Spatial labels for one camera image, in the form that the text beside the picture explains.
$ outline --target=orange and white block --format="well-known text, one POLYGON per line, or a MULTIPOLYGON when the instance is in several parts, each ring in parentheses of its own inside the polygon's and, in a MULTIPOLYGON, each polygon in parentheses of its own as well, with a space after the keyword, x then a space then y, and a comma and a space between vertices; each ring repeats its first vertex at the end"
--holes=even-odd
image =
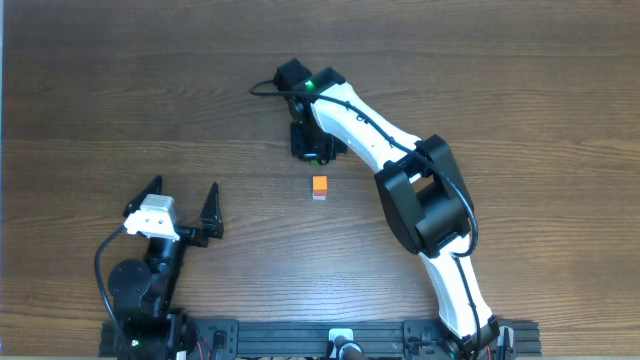
POLYGON ((326 176, 313 177, 313 200, 326 200, 329 193, 329 180, 326 176))

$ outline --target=wooden tabletop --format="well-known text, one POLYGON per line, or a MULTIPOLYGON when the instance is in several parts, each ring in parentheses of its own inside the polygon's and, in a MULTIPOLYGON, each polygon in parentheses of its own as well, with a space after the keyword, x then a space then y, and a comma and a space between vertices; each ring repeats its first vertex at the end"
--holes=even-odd
MULTIPOLYGON (((640 353, 637 2, 7 0, 5 15, 2 354, 97 353, 93 255, 156 174, 186 224, 220 184, 224 239, 188 250, 176 290, 192 315, 437 316, 369 168, 292 158, 284 101, 247 94, 292 57, 451 144, 495 314, 538 321, 547 355, 640 353)), ((104 276, 145 246, 120 237, 104 276)))

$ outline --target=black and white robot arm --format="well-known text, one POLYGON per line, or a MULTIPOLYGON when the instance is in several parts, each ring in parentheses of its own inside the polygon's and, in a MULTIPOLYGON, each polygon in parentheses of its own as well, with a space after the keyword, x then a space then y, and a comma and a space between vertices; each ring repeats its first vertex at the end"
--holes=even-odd
POLYGON ((437 135, 423 141, 398 129, 365 104, 331 68, 312 75, 294 59, 278 68, 272 82, 278 92, 258 92, 254 87, 251 93, 287 99, 294 117, 294 156, 326 164, 348 147, 373 170, 387 222, 401 244, 423 260, 442 322, 461 349, 477 357, 478 349, 493 341, 499 331, 482 299, 469 257, 460 256, 468 253, 471 233, 469 211, 465 212, 461 197, 468 204, 471 198, 448 145, 437 135), (413 152, 424 156, 433 169, 416 161, 413 152), (435 168, 446 174, 447 181, 435 168), (431 175, 429 186, 417 192, 413 189, 412 183, 431 175), (480 344, 476 343, 479 332, 483 335, 480 344))

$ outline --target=small box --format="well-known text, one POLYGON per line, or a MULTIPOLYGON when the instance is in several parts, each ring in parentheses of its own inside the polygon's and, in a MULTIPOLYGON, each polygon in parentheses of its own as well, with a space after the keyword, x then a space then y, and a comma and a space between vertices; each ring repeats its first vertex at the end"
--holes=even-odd
POLYGON ((329 180, 326 176, 313 177, 313 200, 326 200, 329 193, 329 180))

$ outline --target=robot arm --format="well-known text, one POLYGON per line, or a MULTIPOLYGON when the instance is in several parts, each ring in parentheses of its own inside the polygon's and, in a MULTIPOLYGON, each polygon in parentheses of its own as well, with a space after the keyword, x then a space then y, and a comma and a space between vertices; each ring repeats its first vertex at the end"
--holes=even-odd
MULTIPOLYGON (((395 141, 410 150, 418 150, 437 164, 471 203, 453 155, 442 139, 434 135, 422 141, 396 128, 367 106, 333 69, 312 76, 294 59, 278 68, 274 84, 281 92, 310 92, 358 108, 395 141)), ((425 263, 438 297, 442 322, 460 343, 473 340, 478 329, 462 274, 452 256, 465 252, 469 246, 469 226, 467 215, 449 186, 434 175, 432 184, 416 192, 411 184, 432 174, 425 172, 406 152, 391 146, 379 131, 349 108, 317 96, 293 95, 287 100, 297 120, 292 125, 292 154, 306 160, 324 159, 326 164, 335 159, 337 152, 346 152, 346 149, 341 151, 346 145, 369 165, 375 173, 385 216, 394 235, 425 263)), ((484 347, 495 339, 497 324, 482 299, 471 261, 468 257, 458 260, 476 305, 480 328, 486 327, 482 330, 481 346, 484 347)))

